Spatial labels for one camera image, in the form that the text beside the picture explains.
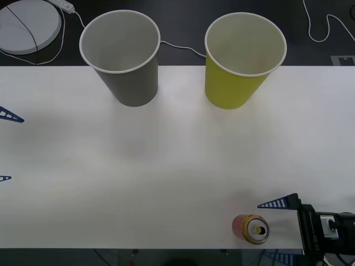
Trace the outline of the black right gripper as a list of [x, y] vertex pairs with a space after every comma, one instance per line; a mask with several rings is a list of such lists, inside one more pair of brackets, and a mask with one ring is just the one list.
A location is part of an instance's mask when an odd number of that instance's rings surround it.
[[[297, 193], [260, 204], [257, 208], [297, 210], [303, 250], [307, 256], [343, 253], [342, 213], [317, 212], [310, 204], [301, 204]], [[297, 258], [303, 255], [303, 250], [267, 250], [263, 257], [268, 258], [271, 265], [297, 265]]]

